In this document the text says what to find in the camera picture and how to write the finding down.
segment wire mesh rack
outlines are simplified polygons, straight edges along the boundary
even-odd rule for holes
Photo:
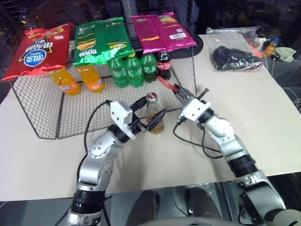
[[[6,20],[10,21],[8,24],[11,24],[12,31],[9,30],[9,32],[16,33],[14,42],[12,42],[13,39],[8,39],[7,43],[8,53],[11,56],[22,38],[23,25],[20,22],[18,9],[24,6],[34,12],[46,28],[69,22],[79,25],[96,19],[123,16],[130,42],[135,51],[141,51],[142,47],[130,18],[134,15],[173,11],[179,22],[191,35],[193,34],[194,2],[192,0],[186,2],[180,0],[73,0],[71,2],[64,0],[4,0],[0,4],[0,10],[5,12]],[[107,65],[94,66],[103,78],[106,88],[102,93],[89,92],[85,84],[81,82],[80,74],[72,65],[73,49],[74,41],[72,40],[69,45],[69,63],[66,69],[80,82],[80,94],[72,97],[65,95],[47,74],[33,77],[23,76],[11,82],[12,90],[38,137],[56,139],[84,133],[92,110],[106,99],[123,100],[130,105],[148,92],[155,92],[163,108],[171,111],[180,107],[180,103],[173,93],[159,81],[145,83],[139,88],[131,86],[118,88]],[[6,64],[1,62],[1,68],[4,71],[8,65],[9,59]],[[173,73],[170,82],[180,83],[195,94],[193,50],[191,57],[172,59],[172,65]],[[140,118],[146,115],[145,109],[140,109],[136,113]],[[107,106],[104,106],[94,115],[89,131],[106,128],[111,124],[110,111]]]

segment white table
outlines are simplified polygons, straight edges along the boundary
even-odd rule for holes
[[[195,56],[195,72],[197,88],[210,89],[204,99],[232,123],[266,175],[300,171],[301,117],[285,92],[265,70],[215,71],[208,37],[202,38],[205,45]],[[139,134],[118,155],[108,193],[234,178],[225,160],[208,159],[200,148],[175,138],[172,129],[179,111],[168,114],[161,134]],[[0,105],[0,119],[0,201],[71,197],[84,156],[83,135],[37,138],[12,91]],[[89,133],[88,143],[103,131]],[[200,142],[202,133],[191,122],[177,132]],[[205,143],[217,147],[209,136]]]

